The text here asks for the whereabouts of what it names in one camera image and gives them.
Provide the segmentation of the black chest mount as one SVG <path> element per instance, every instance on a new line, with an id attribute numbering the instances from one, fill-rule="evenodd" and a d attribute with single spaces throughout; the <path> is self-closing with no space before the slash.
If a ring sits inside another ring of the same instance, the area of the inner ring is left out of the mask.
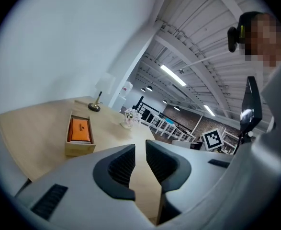
<path id="1" fill-rule="evenodd" d="M 238 151 L 240 144 L 251 141 L 253 129 L 261 120 L 262 107 L 258 86 L 255 77 L 248 76 L 240 114 L 240 135 L 234 154 Z"/>

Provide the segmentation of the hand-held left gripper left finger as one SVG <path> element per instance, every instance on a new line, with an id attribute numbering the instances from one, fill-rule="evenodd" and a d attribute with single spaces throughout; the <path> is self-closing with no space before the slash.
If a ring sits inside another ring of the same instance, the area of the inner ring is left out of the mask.
<path id="1" fill-rule="evenodd" d="M 129 188 L 135 145 L 69 159 L 17 195 L 38 230 L 153 230 Z"/>

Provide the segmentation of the white water dispenser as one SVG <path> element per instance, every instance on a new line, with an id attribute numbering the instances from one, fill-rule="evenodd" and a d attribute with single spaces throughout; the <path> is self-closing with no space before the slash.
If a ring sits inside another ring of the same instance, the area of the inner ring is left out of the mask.
<path id="1" fill-rule="evenodd" d="M 123 107 L 126 97 L 133 88 L 133 84 L 129 81 L 126 81 L 125 84 L 123 85 L 122 89 L 120 90 L 120 93 L 118 95 L 118 100 L 119 100 L 119 111 L 121 111 L 121 108 Z"/>

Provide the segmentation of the white shade brass table lamp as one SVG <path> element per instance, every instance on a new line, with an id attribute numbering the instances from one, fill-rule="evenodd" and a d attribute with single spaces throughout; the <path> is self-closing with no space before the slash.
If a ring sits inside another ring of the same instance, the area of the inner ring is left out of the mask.
<path id="1" fill-rule="evenodd" d="M 101 109 L 99 107 L 100 97 L 103 93 L 104 94 L 110 94 L 111 93 L 114 82 L 115 82 L 115 77 L 113 75 L 107 73 L 107 72 L 100 77 L 100 79 L 98 80 L 98 82 L 95 85 L 95 88 L 96 88 L 96 90 L 99 91 L 99 94 L 98 94 L 94 103 L 88 104 L 88 108 L 90 110 L 95 111 L 95 112 L 100 111 L 100 109 Z"/>

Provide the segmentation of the person's white shirt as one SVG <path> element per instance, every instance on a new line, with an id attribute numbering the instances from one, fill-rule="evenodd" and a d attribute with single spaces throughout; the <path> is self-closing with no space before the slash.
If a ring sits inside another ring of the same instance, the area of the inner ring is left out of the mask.
<path id="1" fill-rule="evenodd" d="M 281 66 L 262 92 L 275 128 L 242 146 L 208 196 L 190 213 L 190 230 L 265 230 L 256 219 L 281 187 Z"/>

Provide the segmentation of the white shelf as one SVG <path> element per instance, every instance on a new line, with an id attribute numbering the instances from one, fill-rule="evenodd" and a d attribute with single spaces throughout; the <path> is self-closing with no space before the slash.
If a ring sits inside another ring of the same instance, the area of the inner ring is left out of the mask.
<path id="1" fill-rule="evenodd" d="M 229 132 L 225 129 L 222 132 L 222 140 L 224 142 L 223 146 L 221 147 L 221 152 L 229 155 L 233 155 L 236 151 L 236 148 L 238 146 L 239 138 Z"/>

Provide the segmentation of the black railing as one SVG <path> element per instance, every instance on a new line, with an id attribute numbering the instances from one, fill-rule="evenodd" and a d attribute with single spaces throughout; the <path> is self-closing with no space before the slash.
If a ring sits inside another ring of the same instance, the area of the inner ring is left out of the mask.
<path id="1" fill-rule="evenodd" d="M 144 101 L 144 96 L 141 96 L 139 101 L 136 105 L 133 105 L 133 109 L 135 109 L 142 117 L 141 122 L 144 123 L 150 123 L 154 117 L 154 115 L 159 115 L 160 112 L 151 107 L 150 105 L 146 104 Z"/>

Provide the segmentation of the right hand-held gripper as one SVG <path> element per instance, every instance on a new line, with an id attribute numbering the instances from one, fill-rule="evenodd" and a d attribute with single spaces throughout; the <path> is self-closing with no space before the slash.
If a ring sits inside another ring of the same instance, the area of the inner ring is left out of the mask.
<path id="1" fill-rule="evenodd" d="M 219 129 L 215 128 L 202 133 L 200 141 L 173 140 L 172 144 L 187 149 L 213 151 L 214 149 L 221 148 L 224 145 L 224 141 Z"/>

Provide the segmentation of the orange box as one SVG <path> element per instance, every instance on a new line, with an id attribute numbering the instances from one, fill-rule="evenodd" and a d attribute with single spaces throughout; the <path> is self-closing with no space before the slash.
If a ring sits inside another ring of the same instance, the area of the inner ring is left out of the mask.
<path id="1" fill-rule="evenodd" d="M 92 143 L 88 119 L 72 117 L 70 119 L 67 142 Z"/>

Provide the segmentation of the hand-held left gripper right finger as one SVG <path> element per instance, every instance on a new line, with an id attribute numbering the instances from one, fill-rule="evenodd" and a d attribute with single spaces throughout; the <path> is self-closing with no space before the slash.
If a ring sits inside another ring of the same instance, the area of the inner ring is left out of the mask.
<path id="1" fill-rule="evenodd" d="M 226 171 L 232 155 L 146 140 L 146 161 L 161 185 L 157 224 L 195 206 Z"/>

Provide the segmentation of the pale pink flower bouquet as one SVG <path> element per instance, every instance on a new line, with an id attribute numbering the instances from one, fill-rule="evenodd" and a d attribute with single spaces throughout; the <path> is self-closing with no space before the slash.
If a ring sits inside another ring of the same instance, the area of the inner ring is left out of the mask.
<path id="1" fill-rule="evenodd" d="M 120 125 L 125 129 L 131 129 L 135 124 L 141 122 L 142 115 L 136 109 L 128 108 L 124 112 L 124 119 Z"/>

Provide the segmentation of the wooden box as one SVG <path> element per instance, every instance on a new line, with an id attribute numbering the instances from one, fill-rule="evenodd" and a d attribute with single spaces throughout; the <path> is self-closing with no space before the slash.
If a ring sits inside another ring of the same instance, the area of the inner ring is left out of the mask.
<path id="1" fill-rule="evenodd" d="M 92 143 L 74 143 L 74 142 L 67 142 L 67 134 L 68 134 L 68 127 L 70 123 L 70 119 L 72 117 L 76 118 L 82 118 L 82 119 L 88 119 L 89 120 L 89 126 L 90 126 L 90 134 L 92 138 Z M 94 137 L 92 133 L 92 127 L 91 127 L 91 122 L 90 122 L 90 117 L 88 115 L 85 115 L 82 112 L 78 111 L 71 111 L 69 119 L 68 119 L 68 125 L 67 125 L 67 131 L 66 131 L 66 140 L 65 140 L 65 155 L 66 156 L 83 156 L 87 154 L 91 154 L 94 152 L 94 149 L 96 147 L 96 144 L 94 142 Z"/>

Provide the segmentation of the white table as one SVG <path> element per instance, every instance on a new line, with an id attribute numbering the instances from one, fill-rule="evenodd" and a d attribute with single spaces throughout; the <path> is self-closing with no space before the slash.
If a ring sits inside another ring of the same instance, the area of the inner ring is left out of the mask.
<path id="1" fill-rule="evenodd" d="M 174 124 L 167 124 L 164 129 L 164 133 L 167 133 L 168 135 L 167 139 L 173 138 L 178 141 L 191 141 L 191 142 L 193 142 L 196 139 L 195 136 L 179 130 L 177 126 Z"/>
<path id="2" fill-rule="evenodd" d="M 156 114 L 152 114 L 152 116 L 153 117 L 149 123 L 149 127 L 155 129 L 155 134 L 160 132 L 160 136 L 163 136 L 166 130 L 170 127 L 170 123 Z"/>

